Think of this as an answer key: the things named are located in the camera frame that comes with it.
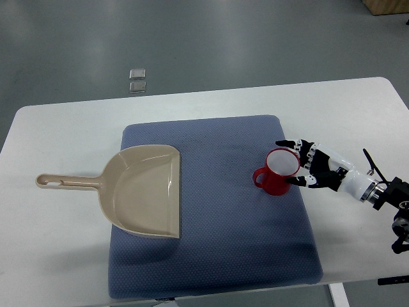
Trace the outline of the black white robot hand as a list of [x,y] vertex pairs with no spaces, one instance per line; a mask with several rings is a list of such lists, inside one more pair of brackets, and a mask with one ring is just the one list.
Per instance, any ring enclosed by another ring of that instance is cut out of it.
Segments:
[[308,171],[306,176],[289,177],[291,185],[310,189],[329,188],[335,192],[345,192],[354,199],[374,203],[376,194],[383,191],[379,181],[371,175],[360,172],[348,159],[328,147],[304,139],[280,140],[275,144],[293,150],[300,166]]

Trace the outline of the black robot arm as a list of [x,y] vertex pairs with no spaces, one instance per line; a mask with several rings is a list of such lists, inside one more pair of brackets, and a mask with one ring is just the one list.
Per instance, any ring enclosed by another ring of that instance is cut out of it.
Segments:
[[387,180],[381,173],[369,152],[364,148],[363,153],[368,160],[370,170],[368,175],[377,173],[380,181],[374,181],[370,184],[363,195],[363,200],[373,205],[375,210],[380,210],[384,204],[389,204],[397,209],[392,223],[392,231],[395,233],[397,240],[391,248],[395,254],[408,251],[408,182],[394,177]]

